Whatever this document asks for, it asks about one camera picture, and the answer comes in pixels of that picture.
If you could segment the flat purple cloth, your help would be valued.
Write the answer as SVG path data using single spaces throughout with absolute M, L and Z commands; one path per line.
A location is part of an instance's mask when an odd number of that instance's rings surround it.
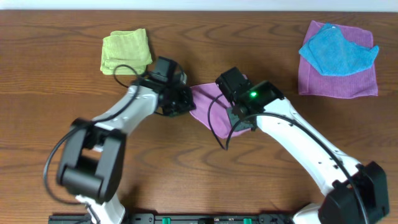
M 303 44 L 313 37 L 325 23 L 311 21 Z M 343 36 L 355 44 L 364 47 L 373 46 L 373 34 L 359 27 L 336 25 Z M 373 66 L 365 71 L 346 77 L 329 77 L 320 75 L 302 56 L 298 66 L 298 93 L 300 95 L 317 95 L 332 98 L 352 99 L 361 96 L 377 96 L 378 87 L 376 70 Z

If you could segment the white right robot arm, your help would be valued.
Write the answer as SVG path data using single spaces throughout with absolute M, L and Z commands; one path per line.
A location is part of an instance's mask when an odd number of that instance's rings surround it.
M 377 223 L 389 214 L 386 173 L 372 161 L 364 166 L 304 120 L 269 81 L 254 85 L 236 67 L 215 81 L 241 123 L 274 138 L 310 174 L 325 199 L 310 203 L 290 223 Z

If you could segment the folded green cloth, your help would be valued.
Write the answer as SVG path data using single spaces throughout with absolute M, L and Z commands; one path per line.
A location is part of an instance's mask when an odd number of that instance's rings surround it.
M 103 39 L 100 70 L 112 75 L 118 65 L 128 65 L 138 74 L 153 62 L 145 29 L 112 31 Z

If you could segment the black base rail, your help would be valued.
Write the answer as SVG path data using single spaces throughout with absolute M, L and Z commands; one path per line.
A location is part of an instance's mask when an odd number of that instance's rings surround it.
M 51 215 L 48 224 L 93 223 L 90 214 Z M 137 213 L 124 218 L 125 224 L 293 224 L 290 215 L 154 215 Z

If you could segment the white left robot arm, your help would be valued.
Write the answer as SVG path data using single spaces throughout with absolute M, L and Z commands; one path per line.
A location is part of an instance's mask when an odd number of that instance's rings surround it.
M 159 57 L 152 71 L 137 75 L 127 93 L 92 120 L 76 119 L 60 140 L 64 150 L 56 181 L 83 203 L 92 223 L 123 223 L 126 209 L 117 196 L 127 137 L 161 110 L 174 117 L 196 108 L 187 75 L 174 60 Z

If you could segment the blue microfiber cloth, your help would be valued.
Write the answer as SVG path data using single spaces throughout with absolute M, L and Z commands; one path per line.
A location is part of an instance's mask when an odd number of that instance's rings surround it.
M 323 76 L 345 77 L 372 67 L 379 47 L 348 41 L 341 29 L 326 23 L 299 50 L 299 54 Z

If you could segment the purple microfiber cloth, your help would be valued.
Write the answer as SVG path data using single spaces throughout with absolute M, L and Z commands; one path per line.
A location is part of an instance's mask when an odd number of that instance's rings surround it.
M 210 129 L 210 125 L 208 124 L 208 108 L 211 102 L 217 96 L 221 95 L 221 90 L 216 83 L 206 83 L 192 86 L 191 91 L 196 109 L 191 110 L 190 114 Z M 211 126 L 215 134 L 221 139 L 226 139 L 233 127 L 227 112 L 227 109 L 230 107 L 229 101 L 224 96 L 221 96 L 213 103 L 210 110 Z

